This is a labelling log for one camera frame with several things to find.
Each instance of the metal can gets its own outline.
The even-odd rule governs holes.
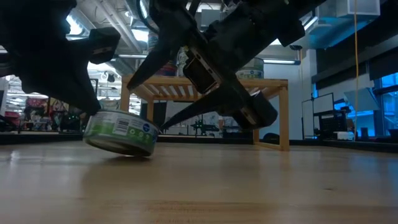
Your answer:
[[[128,156],[151,156],[159,128],[137,115],[119,110],[99,110],[83,135],[87,144]]]
[[[261,58],[250,60],[236,72],[238,78],[264,78],[264,61]]]

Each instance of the cable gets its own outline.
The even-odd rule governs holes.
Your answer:
[[[304,101],[303,49],[300,49],[301,99]]]
[[[357,141],[358,131],[358,85],[359,85],[359,62],[358,62],[358,31],[357,31],[357,1],[354,0],[354,29],[355,29],[355,67],[356,67],[356,90],[355,90],[355,127],[354,140]]]
[[[209,4],[208,2],[203,2],[202,4],[206,4],[206,5],[208,5],[210,7],[210,9],[214,10],[213,6],[211,6],[211,4]]]
[[[138,17],[141,20],[141,22],[146,27],[148,27],[148,29],[150,29],[152,32],[154,32],[155,34],[159,34],[159,31],[155,27],[151,26],[148,23],[147,18],[144,18],[144,14],[142,13],[142,9],[141,9],[141,0],[136,0],[136,7],[137,7],[137,12],[138,12]]]

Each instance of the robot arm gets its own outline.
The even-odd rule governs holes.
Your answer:
[[[184,75],[202,94],[218,88],[177,113],[162,129],[210,111],[232,116],[243,129],[269,126],[277,119],[277,111],[262,93],[250,95],[235,73],[276,38],[287,46],[303,37],[300,17],[324,1],[233,1],[237,8],[202,33],[194,19],[200,1],[194,0],[186,10],[184,0],[152,0],[150,16],[159,27],[159,41],[127,87],[133,90],[143,84],[186,46],[189,59]]]
[[[68,41],[66,18],[74,7],[75,0],[0,1],[0,45],[8,52],[0,56],[7,68],[0,72],[18,76],[26,93],[45,94],[95,114],[101,107],[87,65],[111,60],[120,34],[114,28],[94,29],[87,39]]]
[[[150,16],[159,41],[129,82],[133,90],[187,46],[184,74],[200,93],[218,88],[176,114],[162,129],[195,115],[217,111],[232,116],[243,129],[271,125],[276,110],[262,94],[250,95],[236,71],[276,38],[286,46],[304,36],[299,18],[325,0],[224,0],[237,8],[205,32],[194,19],[200,1],[152,0]],[[76,0],[0,1],[0,55],[5,75],[15,74],[25,92],[39,92],[74,105],[88,114],[100,109],[88,78],[87,64],[111,60],[120,40],[113,28],[95,29],[87,39],[68,41],[66,17]]]

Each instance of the wooden table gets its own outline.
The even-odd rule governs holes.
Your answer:
[[[130,92],[127,84],[131,76],[123,77],[121,94],[121,109],[129,110]],[[279,96],[279,145],[260,142],[259,130],[254,130],[253,141],[255,145],[269,147],[281,151],[289,150],[289,93],[288,81],[277,79],[247,79],[240,80],[249,93],[262,91],[270,100]],[[155,100],[196,101],[202,96],[192,86],[189,79],[184,77],[152,77],[143,85],[136,88],[135,93],[139,98],[148,102],[147,119],[153,120]]]
[[[1,224],[394,224],[398,157],[327,147],[1,146]]]

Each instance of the shelf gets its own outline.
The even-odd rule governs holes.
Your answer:
[[[262,91],[267,98],[277,96],[280,88],[288,85],[287,80],[278,79],[242,79],[240,82],[250,94]],[[202,96],[184,77],[152,77],[133,93],[145,100],[195,101]]]
[[[130,92],[127,84],[131,76],[123,77],[121,95],[121,109],[128,111]],[[253,143],[261,147],[269,147],[280,151],[289,150],[289,90],[288,81],[279,79],[240,79],[245,89],[250,93],[261,91],[267,98],[279,96],[279,145],[260,142],[259,130],[253,132]],[[144,84],[137,87],[132,93],[147,101],[147,119],[154,118],[155,100],[196,101],[202,97],[189,79],[184,77],[151,77]]]

